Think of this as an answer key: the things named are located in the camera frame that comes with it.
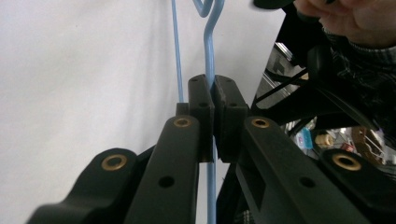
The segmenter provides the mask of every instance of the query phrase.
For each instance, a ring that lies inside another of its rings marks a hole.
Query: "screw hole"
[[[254,119],[251,123],[258,128],[268,128],[270,124],[264,119]]]
[[[124,155],[110,155],[102,161],[102,168],[106,171],[116,171],[122,168],[126,164],[126,162],[127,159]]]
[[[175,184],[175,179],[172,176],[164,176],[158,181],[161,188],[167,189]]]
[[[191,125],[191,121],[189,119],[177,119],[174,121],[174,124],[179,128],[185,128]]]
[[[339,161],[341,163],[343,163],[345,165],[349,165],[349,166],[354,164],[353,161],[348,158],[340,158]]]
[[[315,182],[314,182],[311,178],[308,178],[308,177],[301,177],[301,178],[300,178],[300,183],[301,183],[304,187],[309,188],[309,189],[314,188],[315,185],[316,185]]]

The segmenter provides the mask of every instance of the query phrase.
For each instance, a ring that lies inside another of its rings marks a hole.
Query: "brass grommet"
[[[361,169],[361,164],[355,158],[341,153],[333,155],[332,161],[339,167],[349,171],[359,171]]]
[[[120,162],[117,162],[115,164],[111,164],[110,161],[114,160],[114,159],[118,159],[120,160]],[[122,168],[125,164],[126,164],[126,156],[121,155],[121,154],[115,154],[115,155],[111,155],[106,157],[103,161],[102,161],[102,168],[106,171],[116,171],[119,170],[120,168]]]
[[[270,126],[270,123],[265,119],[253,119],[251,124],[258,128],[268,128]]]
[[[191,125],[191,121],[189,119],[176,119],[174,121],[175,126],[178,128],[186,128]]]

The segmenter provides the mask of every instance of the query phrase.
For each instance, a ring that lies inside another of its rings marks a hole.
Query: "light blue wire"
[[[205,0],[202,4],[201,0],[192,0],[197,8],[198,13],[201,17],[206,17],[209,13],[209,9],[212,6],[213,0]],[[209,83],[209,89],[215,81],[215,53],[213,50],[213,30],[215,29],[216,23],[219,20],[219,16],[224,7],[224,0],[216,0],[215,5],[210,13],[209,20],[207,21],[205,32],[204,32],[204,45],[205,45],[205,74],[207,82]]]
[[[202,4],[201,0],[192,0],[197,8],[198,14],[205,18],[209,15],[210,8],[212,8],[213,0],[205,0]]]
[[[213,0],[192,0],[201,17],[206,17],[212,7]],[[215,82],[215,53],[213,50],[213,30],[219,20],[219,16],[224,7],[224,0],[215,0],[215,5],[210,13],[204,32],[205,45],[205,74],[209,89]],[[216,224],[216,144],[213,138],[213,159],[214,162],[207,164],[207,223]]]
[[[175,38],[175,53],[176,53],[176,68],[177,68],[177,87],[178,87],[178,101],[184,103],[183,97],[183,79],[181,77],[181,65],[180,65],[180,45],[178,43],[178,30],[177,30],[177,13],[176,13],[176,2],[172,0],[172,16],[174,25],[174,38]]]

